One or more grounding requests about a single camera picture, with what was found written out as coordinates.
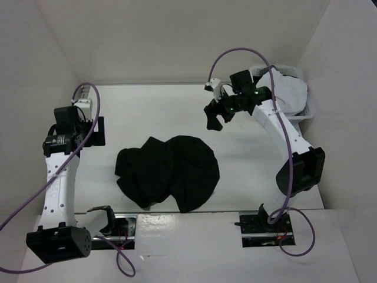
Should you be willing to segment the black skirt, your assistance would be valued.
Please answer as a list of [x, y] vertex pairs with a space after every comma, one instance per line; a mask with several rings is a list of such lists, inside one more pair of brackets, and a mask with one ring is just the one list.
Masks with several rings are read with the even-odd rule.
[[213, 194], [220, 169], [214, 151], [198, 137], [154, 137], [140, 148], [119, 151], [115, 163], [117, 186], [147, 210], [169, 196], [181, 213], [198, 209]]

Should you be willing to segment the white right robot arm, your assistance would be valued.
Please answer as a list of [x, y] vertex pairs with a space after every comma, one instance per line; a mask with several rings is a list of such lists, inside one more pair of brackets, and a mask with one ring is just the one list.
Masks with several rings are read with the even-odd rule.
[[281, 111], [273, 73], [269, 76], [270, 85], [258, 87], [249, 71], [235, 73], [230, 77], [231, 95], [219, 79], [210, 78], [204, 85], [206, 91], [213, 93], [212, 101], [204, 108], [208, 130], [222, 130], [218, 116], [228, 123], [236, 113], [247, 112], [265, 129], [282, 155], [283, 166], [275, 177], [276, 196], [261, 204], [258, 211], [258, 225], [265, 232], [277, 227], [290, 209], [292, 198], [320, 182], [325, 162], [324, 150], [306, 141]]

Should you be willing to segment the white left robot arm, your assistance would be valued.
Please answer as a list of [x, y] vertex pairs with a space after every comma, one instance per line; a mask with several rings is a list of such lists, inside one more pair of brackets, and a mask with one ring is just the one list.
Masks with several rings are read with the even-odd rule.
[[92, 114], [81, 100], [54, 110], [55, 124], [42, 144], [47, 166], [47, 189], [35, 232], [27, 234], [28, 248], [45, 264], [88, 257], [92, 239], [112, 235], [117, 220], [109, 205], [93, 207], [77, 221], [74, 212], [75, 178], [84, 147], [105, 146], [104, 119]]

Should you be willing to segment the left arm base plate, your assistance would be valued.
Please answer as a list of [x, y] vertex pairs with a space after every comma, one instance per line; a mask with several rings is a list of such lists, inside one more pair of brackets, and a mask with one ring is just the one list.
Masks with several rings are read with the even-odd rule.
[[110, 218], [106, 211], [98, 210], [76, 215], [77, 226], [89, 230], [92, 237], [92, 250], [111, 250], [114, 246], [121, 250], [135, 248], [136, 216], [116, 216]]

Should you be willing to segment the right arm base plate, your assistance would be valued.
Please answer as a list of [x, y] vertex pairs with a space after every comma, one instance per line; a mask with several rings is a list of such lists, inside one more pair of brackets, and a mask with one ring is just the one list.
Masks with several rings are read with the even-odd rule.
[[285, 213], [273, 225], [267, 223], [267, 216], [258, 212], [240, 212], [239, 220], [234, 223], [240, 228], [242, 247], [270, 247], [296, 245], [290, 216]]

